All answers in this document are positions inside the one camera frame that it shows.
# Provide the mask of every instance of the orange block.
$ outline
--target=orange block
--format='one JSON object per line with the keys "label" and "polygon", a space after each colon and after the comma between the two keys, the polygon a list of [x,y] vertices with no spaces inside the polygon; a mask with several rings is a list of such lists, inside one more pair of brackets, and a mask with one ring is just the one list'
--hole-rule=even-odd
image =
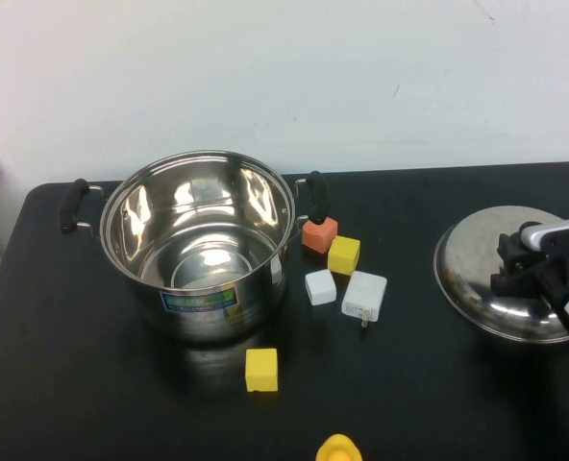
{"label": "orange block", "polygon": [[327,218],[320,226],[307,221],[302,227],[302,243],[321,254],[330,249],[337,235],[338,223],[332,218]]}

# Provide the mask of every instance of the black pot handle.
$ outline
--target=black pot handle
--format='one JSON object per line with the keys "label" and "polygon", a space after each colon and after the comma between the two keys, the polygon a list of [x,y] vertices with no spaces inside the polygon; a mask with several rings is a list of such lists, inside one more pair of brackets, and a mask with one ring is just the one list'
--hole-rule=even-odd
{"label": "black pot handle", "polygon": [[80,209],[80,203],[90,190],[98,191],[105,202],[103,188],[98,185],[90,185],[86,180],[75,180],[66,189],[58,210],[58,219],[62,233],[70,233],[78,227],[82,227],[88,229],[90,235],[93,235],[91,224],[77,220],[77,211]]}
{"label": "black pot handle", "polygon": [[299,185],[305,183],[312,195],[312,209],[308,214],[314,224],[323,224],[330,213],[330,188],[323,175],[318,171],[311,172],[306,178],[295,182],[295,197],[299,195]]}

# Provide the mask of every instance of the black table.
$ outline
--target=black table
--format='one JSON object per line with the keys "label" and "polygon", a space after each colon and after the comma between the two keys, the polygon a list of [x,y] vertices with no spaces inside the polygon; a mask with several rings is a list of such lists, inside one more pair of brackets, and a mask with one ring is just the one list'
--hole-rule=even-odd
{"label": "black table", "polygon": [[[59,232],[66,185],[32,191],[0,267],[0,459],[313,460],[337,432],[364,460],[569,459],[569,343],[482,331],[432,267],[442,232],[481,208],[568,218],[569,164],[328,181],[340,234],[361,240],[358,269],[389,279],[380,321],[363,334],[339,312],[342,288],[310,306],[304,274],[321,264],[298,240],[279,313],[220,349],[145,326],[98,243]],[[82,217],[100,209],[92,194]],[[279,350],[280,391],[249,395],[244,352],[263,345]]]}

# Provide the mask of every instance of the stainless steel lid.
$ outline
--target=stainless steel lid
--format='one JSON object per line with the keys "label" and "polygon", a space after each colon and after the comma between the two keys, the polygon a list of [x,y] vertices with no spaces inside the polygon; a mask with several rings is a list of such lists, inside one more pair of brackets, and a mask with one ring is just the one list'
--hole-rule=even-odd
{"label": "stainless steel lid", "polygon": [[489,286],[490,276],[503,264],[496,251],[499,235],[517,232],[530,221],[561,220],[523,206],[496,206],[468,216],[447,230],[436,246],[436,281],[453,307],[487,331],[527,343],[566,341],[569,334],[548,305],[540,300],[497,298]]}

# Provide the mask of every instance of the yellow cube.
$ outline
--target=yellow cube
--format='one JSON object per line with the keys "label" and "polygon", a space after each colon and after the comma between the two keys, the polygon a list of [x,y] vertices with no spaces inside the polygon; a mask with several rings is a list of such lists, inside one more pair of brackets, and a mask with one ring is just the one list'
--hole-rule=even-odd
{"label": "yellow cube", "polygon": [[246,389],[248,392],[278,391],[278,355],[275,349],[246,351]]}
{"label": "yellow cube", "polygon": [[360,242],[355,238],[336,237],[327,256],[327,267],[332,272],[350,276],[358,266]]}

